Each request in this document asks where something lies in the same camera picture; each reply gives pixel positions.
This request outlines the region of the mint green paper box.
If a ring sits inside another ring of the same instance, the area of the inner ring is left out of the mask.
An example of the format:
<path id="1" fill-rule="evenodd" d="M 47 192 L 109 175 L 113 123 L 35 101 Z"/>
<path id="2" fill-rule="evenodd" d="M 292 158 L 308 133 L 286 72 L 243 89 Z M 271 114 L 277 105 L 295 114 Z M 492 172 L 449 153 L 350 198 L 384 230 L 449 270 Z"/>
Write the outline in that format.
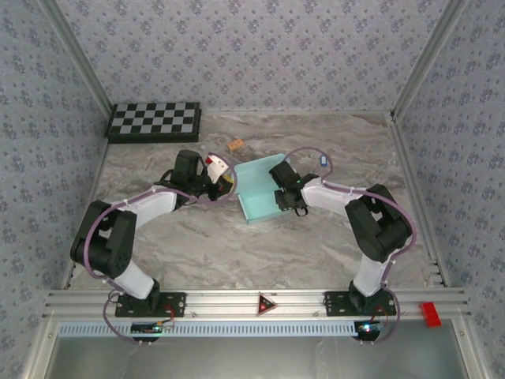
<path id="1" fill-rule="evenodd" d="M 238 196 L 247 224 L 259 223 L 281 216 L 282 211 L 275 202 L 275 183 L 270 169 L 285 158 L 282 153 L 238 164 L 234 169 L 238 184 Z"/>

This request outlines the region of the black and white checkerboard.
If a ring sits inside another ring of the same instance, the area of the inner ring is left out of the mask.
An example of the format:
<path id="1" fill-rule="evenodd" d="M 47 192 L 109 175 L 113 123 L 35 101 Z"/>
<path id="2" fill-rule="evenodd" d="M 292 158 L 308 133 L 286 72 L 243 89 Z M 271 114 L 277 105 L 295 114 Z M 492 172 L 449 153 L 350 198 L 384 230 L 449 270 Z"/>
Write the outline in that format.
<path id="1" fill-rule="evenodd" d="M 111 144 L 197 142 L 199 103 L 120 103 L 114 105 L 106 138 Z"/>

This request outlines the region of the red triangle badge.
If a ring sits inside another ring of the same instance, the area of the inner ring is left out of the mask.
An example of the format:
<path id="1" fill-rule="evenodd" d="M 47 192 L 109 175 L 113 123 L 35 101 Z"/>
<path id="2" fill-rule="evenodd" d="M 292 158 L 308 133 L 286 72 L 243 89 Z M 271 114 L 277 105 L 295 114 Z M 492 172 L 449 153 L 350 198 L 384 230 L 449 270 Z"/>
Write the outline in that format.
<path id="1" fill-rule="evenodd" d="M 263 314 L 275 309 L 277 306 L 278 306 L 278 304 L 276 302 L 274 302 L 273 300 L 271 300 L 268 296 L 266 296 L 263 293 L 259 293 L 256 314 L 258 316 L 263 315 Z"/>

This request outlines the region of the grey metal shelf sheet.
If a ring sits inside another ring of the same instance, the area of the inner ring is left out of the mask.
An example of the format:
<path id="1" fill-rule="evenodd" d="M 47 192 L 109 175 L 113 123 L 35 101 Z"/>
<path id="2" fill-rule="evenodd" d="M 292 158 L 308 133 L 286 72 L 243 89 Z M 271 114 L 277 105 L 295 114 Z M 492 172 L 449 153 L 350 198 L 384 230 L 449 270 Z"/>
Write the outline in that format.
<path id="1" fill-rule="evenodd" d="M 469 379 L 451 337 L 61 338 L 44 379 Z"/>

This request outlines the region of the red rectangular block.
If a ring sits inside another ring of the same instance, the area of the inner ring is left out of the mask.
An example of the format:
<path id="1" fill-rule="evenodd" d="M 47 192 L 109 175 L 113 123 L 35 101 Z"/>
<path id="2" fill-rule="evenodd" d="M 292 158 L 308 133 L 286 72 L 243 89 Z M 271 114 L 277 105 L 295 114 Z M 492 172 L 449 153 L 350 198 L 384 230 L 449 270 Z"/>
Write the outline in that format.
<path id="1" fill-rule="evenodd" d="M 419 305 L 421 315 L 425 320 L 428 328 L 437 328 L 442 325 L 436 306 L 433 302 L 422 302 Z"/>

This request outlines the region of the aluminium table side rail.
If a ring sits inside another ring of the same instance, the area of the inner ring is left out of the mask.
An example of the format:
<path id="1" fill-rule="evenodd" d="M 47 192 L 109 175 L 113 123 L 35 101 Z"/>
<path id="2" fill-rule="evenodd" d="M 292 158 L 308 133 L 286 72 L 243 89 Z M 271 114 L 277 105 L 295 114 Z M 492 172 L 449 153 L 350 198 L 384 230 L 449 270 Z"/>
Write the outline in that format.
<path id="1" fill-rule="evenodd" d="M 387 114 L 387 124 L 391 131 L 391 138 L 398 160 L 402 168 L 406 188 L 409 194 L 410 203 L 413 208 L 413 214 L 417 223 L 417 233 L 421 238 L 425 252 L 430 258 L 432 265 L 438 268 L 437 273 L 430 275 L 429 281 L 435 287 L 451 287 L 452 282 L 449 273 L 443 261 L 439 243 L 436 240 L 435 231 L 432 222 L 429 219 L 428 209 L 425 199 L 422 196 L 421 186 L 414 170 L 413 161 L 410 157 L 406 140 L 402 135 L 402 130 L 395 120 L 394 116 Z"/>
<path id="2" fill-rule="evenodd" d="M 88 196 L 87 196 L 87 199 L 86 199 L 86 201 L 84 203 L 84 211 L 82 212 L 82 215 L 81 215 L 81 218 L 80 218 L 80 221 L 79 221 L 77 227 L 80 227 L 80 224 L 84 220 L 84 216 L 85 216 L 85 213 L 86 213 L 86 211 L 88 209 L 88 206 L 94 200 L 96 189 L 97 189 L 98 184 L 99 184 L 99 178 L 100 178 L 100 176 L 102 174 L 103 165 L 104 165 L 104 162 L 105 162 L 106 157 L 107 157 L 108 145 L 109 145 L 109 143 L 108 143 L 108 140 L 106 139 L 104 141 L 103 150 L 102 150 L 102 152 L 101 152 L 101 154 L 99 156 L 99 161 L 97 163 L 97 167 L 96 167 L 95 172 L 94 172 L 92 185 L 90 187 L 90 190 L 88 191 Z M 59 287 L 60 290 L 68 290 L 69 289 L 70 282 L 71 282 L 71 279 L 73 277 L 74 267 L 75 267 L 74 261 L 72 259 L 69 259 L 67 261 L 67 264 L 66 264 L 66 267 L 65 267 L 65 271 L 63 273 L 63 277 L 62 277 L 62 280 L 61 280 L 61 283 L 60 283 L 60 287 Z"/>

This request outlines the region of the aluminium mounting rail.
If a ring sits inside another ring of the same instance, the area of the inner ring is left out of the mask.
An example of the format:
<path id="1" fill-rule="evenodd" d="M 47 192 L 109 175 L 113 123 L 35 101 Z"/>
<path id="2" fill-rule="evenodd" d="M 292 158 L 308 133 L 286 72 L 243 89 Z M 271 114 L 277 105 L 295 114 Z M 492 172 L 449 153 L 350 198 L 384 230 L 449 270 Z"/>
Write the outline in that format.
<path id="1" fill-rule="evenodd" d="M 419 305 L 433 302 L 443 320 L 471 315 L 466 294 L 461 288 L 394 288 L 398 312 L 403 320 L 420 320 Z M 307 321 L 327 317 L 324 289 L 264 290 L 278 306 L 258 316 L 260 290 L 186 290 L 183 321 Z M 50 291 L 43 317 L 58 321 L 97 321 L 102 318 L 108 290 Z"/>

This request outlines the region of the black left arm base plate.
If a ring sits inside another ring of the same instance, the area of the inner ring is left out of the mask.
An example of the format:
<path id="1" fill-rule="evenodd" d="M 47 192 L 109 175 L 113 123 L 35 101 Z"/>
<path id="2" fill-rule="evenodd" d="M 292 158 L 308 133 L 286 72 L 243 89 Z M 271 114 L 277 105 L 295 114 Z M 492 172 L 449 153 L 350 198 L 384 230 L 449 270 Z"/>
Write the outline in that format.
<path id="1" fill-rule="evenodd" d="M 120 295 L 114 315 L 116 317 L 183 317 L 185 314 L 186 293 L 159 292 L 146 299 L 130 295 Z"/>

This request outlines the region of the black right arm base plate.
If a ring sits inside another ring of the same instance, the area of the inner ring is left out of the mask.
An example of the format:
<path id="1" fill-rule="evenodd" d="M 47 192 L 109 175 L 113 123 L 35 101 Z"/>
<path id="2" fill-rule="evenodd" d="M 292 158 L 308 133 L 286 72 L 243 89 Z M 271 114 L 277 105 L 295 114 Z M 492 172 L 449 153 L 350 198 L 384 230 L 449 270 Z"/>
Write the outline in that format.
<path id="1" fill-rule="evenodd" d="M 371 317 L 378 313 L 384 316 L 395 316 L 397 308 L 393 296 L 380 290 L 370 298 L 364 298 L 359 292 L 326 291 L 323 304 L 329 317 Z"/>

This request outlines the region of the aluminium frame post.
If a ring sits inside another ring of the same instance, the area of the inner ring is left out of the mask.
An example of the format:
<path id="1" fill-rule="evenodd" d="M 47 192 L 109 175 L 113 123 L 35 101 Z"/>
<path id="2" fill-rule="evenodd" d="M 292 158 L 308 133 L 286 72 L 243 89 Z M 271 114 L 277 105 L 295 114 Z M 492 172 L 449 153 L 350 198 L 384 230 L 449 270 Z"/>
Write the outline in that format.
<path id="1" fill-rule="evenodd" d="M 112 104 L 108 95 L 97 77 L 91 62 L 80 46 L 70 23 L 66 20 L 56 0 L 37 0 L 43 12 L 47 16 L 56 35 L 61 40 L 64 48 L 71 57 L 73 64 L 88 87 L 97 107 L 101 113 L 109 118 L 112 112 Z"/>
<path id="2" fill-rule="evenodd" d="M 470 0 L 447 0 L 447 4 L 421 50 L 407 82 L 391 109 L 391 117 L 395 122 L 401 120 L 406 113 L 469 3 Z"/>

